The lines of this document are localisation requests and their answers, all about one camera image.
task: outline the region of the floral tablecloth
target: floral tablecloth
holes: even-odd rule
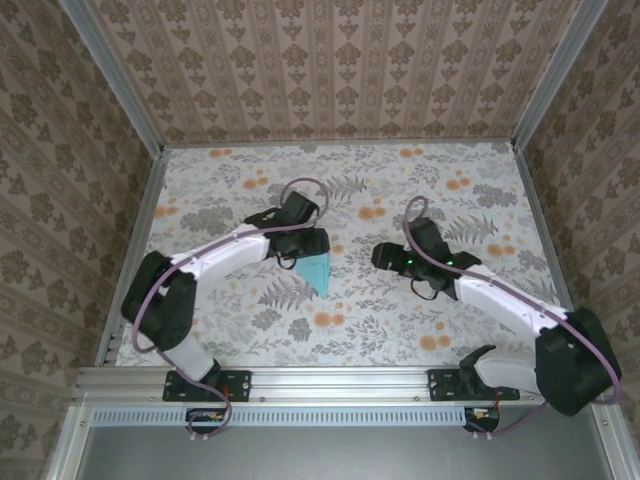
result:
[[[319,226],[331,239],[329,296],[268,260],[198,291],[193,332],[223,365],[354,366],[457,363],[524,339],[445,295],[426,302],[409,281],[376,270],[379,242],[405,244],[408,200],[429,198],[452,251],[467,250],[503,278],[557,302],[524,187],[506,143],[362,144],[179,149],[169,155],[147,251],[171,255],[277,206],[300,176],[325,182],[331,206]],[[314,185],[299,190],[322,202]],[[429,295],[426,284],[417,284]],[[118,365],[162,365],[131,347],[127,325]]]

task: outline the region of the teal object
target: teal object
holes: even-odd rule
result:
[[[329,254],[299,258],[293,270],[311,285],[318,295],[327,298],[329,293]]]

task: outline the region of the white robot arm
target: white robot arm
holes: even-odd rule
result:
[[[267,258],[295,262],[298,258],[328,252],[328,235],[321,228],[265,231],[243,236],[256,229],[273,230],[304,224],[316,210],[318,206],[315,203],[292,192],[282,208],[252,215],[231,233],[207,245],[172,257],[165,257],[157,251],[149,253],[125,297],[121,308],[123,316],[133,323],[143,299],[160,276],[172,266],[184,263],[154,295],[143,314],[140,331],[189,378],[200,381],[211,376],[212,372],[220,370],[220,366],[190,333],[197,287],[214,283],[246,265]],[[207,247],[214,244],[219,246],[208,251]]]
[[[443,399],[486,400],[487,394],[495,395],[494,388],[509,387],[542,395],[565,415],[575,415],[595,400],[611,386],[609,373],[600,359],[550,315],[564,320],[584,336],[620,378],[618,362],[593,312],[585,308],[568,312],[508,285],[522,299],[516,298],[500,288],[507,282],[482,265],[480,259],[467,252],[452,254],[433,221],[422,217],[408,226],[412,240],[426,255],[469,275],[439,268],[413,249],[405,250],[393,243],[381,243],[374,248],[374,266],[395,271],[412,282],[428,282],[436,296],[444,292],[453,300],[482,310],[531,347],[530,352],[504,352],[495,346],[480,346],[460,362],[459,375],[453,376],[457,380],[439,389],[449,395]]]

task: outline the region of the black mounting bracket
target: black mounting bracket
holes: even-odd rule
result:
[[[251,372],[248,370],[225,371],[214,367],[200,383],[211,385],[231,402],[248,402],[251,395]],[[162,400],[182,403],[220,402],[215,394],[191,385],[173,370],[167,373]]]
[[[520,400],[520,392],[514,388],[488,387],[475,369],[478,359],[496,348],[494,345],[480,347],[460,360],[458,368],[435,368],[427,371],[429,394],[431,401],[445,402],[451,400],[495,401]]]
[[[272,228],[299,225],[311,220],[318,205],[298,192],[291,192],[280,208],[270,208],[244,219],[244,223],[257,228]],[[309,227],[291,232],[267,233],[270,240],[267,257],[295,260],[327,253],[330,249],[329,235],[324,228]]]
[[[438,226],[433,220],[421,217],[409,223],[409,229],[420,248],[433,259],[466,270],[472,265],[482,262],[468,252],[452,254],[449,245],[442,239]],[[381,270],[391,270],[415,282],[429,282],[436,294],[444,292],[453,300],[457,300],[454,281],[460,275],[438,268],[427,262],[414,250],[405,250],[397,243],[379,243],[373,248],[371,263]]]

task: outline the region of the purple cable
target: purple cable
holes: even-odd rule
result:
[[[267,233],[291,232],[293,230],[302,230],[302,229],[305,229],[305,228],[312,228],[312,227],[315,226],[315,224],[318,222],[318,220],[320,220],[320,218],[322,218],[322,216],[327,212],[327,210],[329,208],[329,190],[327,189],[327,187],[322,182],[316,180],[315,178],[310,178],[310,177],[296,178],[295,180],[292,180],[291,182],[287,183],[285,185],[285,187],[283,188],[282,193],[280,195],[280,205],[283,204],[283,200],[284,200],[284,197],[285,197],[285,194],[286,194],[287,190],[293,184],[298,183],[298,182],[311,182],[311,183],[315,183],[316,185],[318,185],[320,187],[320,190],[322,191],[322,194],[324,195],[324,200],[325,201],[324,201],[324,205],[323,205],[322,209],[320,209],[320,211],[318,212],[318,215],[316,215],[316,217],[313,220],[310,220],[310,221],[305,222],[305,223],[301,223],[299,225],[291,225],[291,226],[286,226],[286,227],[256,228],[255,230],[247,230],[245,232],[240,232],[240,233],[234,234],[233,236],[223,238],[223,239],[215,242],[214,244],[203,248],[202,250],[198,250],[192,256],[187,257],[187,258],[179,261],[175,265],[172,265],[151,286],[151,288],[147,292],[147,296],[144,297],[144,300],[142,301],[142,305],[140,305],[140,309],[138,310],[136,318],[135,318],[135,320],[133,322],[133,328],[132,328],[132,332],[131,332],[131,344],[133,345],[133,349],[136,352],[138,352],[138,353],[148,353],[148,352],[151,352],[153,350],[156,350],[155,346],[151,346],[149,348],[142,348],[140,346],[140,344],[138,343],[138,333],[140,332],[140,324],[142,323],[142,318],[144,317],[144,314],[146,313],[147,308],[149,307],[149,304],[151,303],[151,300],[153,299],[153,296],[158,292],[158,290],[160,290],[160,287],[162,286],[162,284],[171,275],[173,275],[174,272],[176,272],[180,268],[184,267],[189,262],[191,262],[193,260],[196,260],[196,259],[200,258],[203,255],[206,255],[207,253],[215,250],[216,248],[220,248],[223,245],[226,245],[228,243],[234,242],[234,241],[239,240],[239,239],[244,238],[244,237],[249,237],[249,236],[252,236],[252,235],[264,235],[264,234],[267,234]],[[176,372],[178,372],[178,374],[182,378],[184,378],[184,380],[186,382],[190,383],[191,385],[194,385],[195,387],[199,387],[199,388],[202,388],[203,390],[207,390],[208,392],[213,393],[214,395],[216,395],[220,400],[222,400],[225,403],[225,405],[226,405],[226,415],[225,415],[225,418],[224,418],[223,422],[220,424],[220,426],[214,432],[211,433],[211,435],[208,435],[208,436],[214,436],[214,435],[220,434],[227,427],[229,422],[231,421],[232,407],[231,407],[231,402],[229,402],[229,399],[225,395],[223,395],[220,391],[215,389],[214,387],[211,387],[211,386],[206,385],[204,383],[200,383],[197,380],[194,380],[191,377],[189,377],[184,370],[182,370],[175,363],[173,363],[173,361],[169,357],[167,357],[163,352],[158,351],[157,353],[158,353],[158,355],[160,355],[160,357],[165,362],[167,362],[169,365],[174,367],[176,369]],[[192,428],[193,418],[195,418],[197,416],[198,415],[193,415],[189,419],[188,429],[189,429],[189,432],[192,435],[195,435],[195,432],[193,431],[193,428]]]
[[[613,367],[611,366],[609,361],[605,358],[605,356],[602,355],[600,350],[598,350],[595,347],[595,345],[593,345],[593,343],[591,343],[578,330],[576,330],[569,323],[567,323],[566,320],[564,320],[562,317],[560,317],[559,315],[555,314],[554,312],[548,311],[542,305],[540,305],[538,302],[536,302],[534,300],[531,300],[528,297],[522,295],[520,292],[518,292],[517,290],[513,289],[510,285],[507,285],[507,284],[502,283],[502,282],[497,282],[496,280],[494,280],[494,279],[492,279],[490,277],[487,277],[485,275],[482,275],[482,274],[479,274],[479,273],[476,273],[476,272],[470,272],[468,270],[460,270],[459,268],[455,268],[455,267],[451,267],[449,265],[445,265],[444,263],[441,263],[441,262],[437,261],[435,258],[430,257],[429,255],[427,255],[426,253],[424,253],[422,251],[420,246],[416,243],[415,239],[411,235],[411,230],[409,229],[409,210],[418,201],[422,201],[424,203],[424,205],[422,207],[422,210],[420,211],[420,214],[418,215],[418,216],[422,216],[422,214],[424,214],[424,212],[426,211],[427,204],[429,202],[427,200],[427,198],[422,196],[422,195],[418,195],[416,197],[413,197],[409,201],[409,203],[407,204],[407,208],[404,211],[404,219],[403,219],[404,234],[407,237],[407,240],[409,241],[409,245],[411,245],[411,248],[413,248],[418,253],[418,255],[420,255],[422,258],[424,258],[427,262],[431,263],[432,265],[435,265],[436,267],[441,268],[443,270],[448,270],[449,272],[457,273],[458,275],[466,275],[467,277],[471,277],[471,278],[475,278],[477,280],[481,280],[483,282],[487,282],[489,285],[495,285],[496,287],[498,287],[499,289],[501,289],[504,292],[508,293],[509,295],[514,297],[515,299],[520,300],[524,304],[526,304],[526,305],[530,306],[531,308],[533,308],[535,311],[540,312],[541,315],[546,315],[549,318],[551,318],[551,320],[553,320],[558,325],[560,325],[562,328],[567,330],[580,343],[582,343],[598,359],[598,361],[602,364],[604,369],[607,371],[607,374],[611,378],[611,384],[613,385],[613,395],[610,398],[607,398],[605,400],[594,400],[593,403],[595,403],[597,405],[613,405],[613,404],[619,403],[620,399],[622,398],[622,387],[620,385],[620,380],[618,380],[618,376],[616,375],[615,370],[613,369]]]

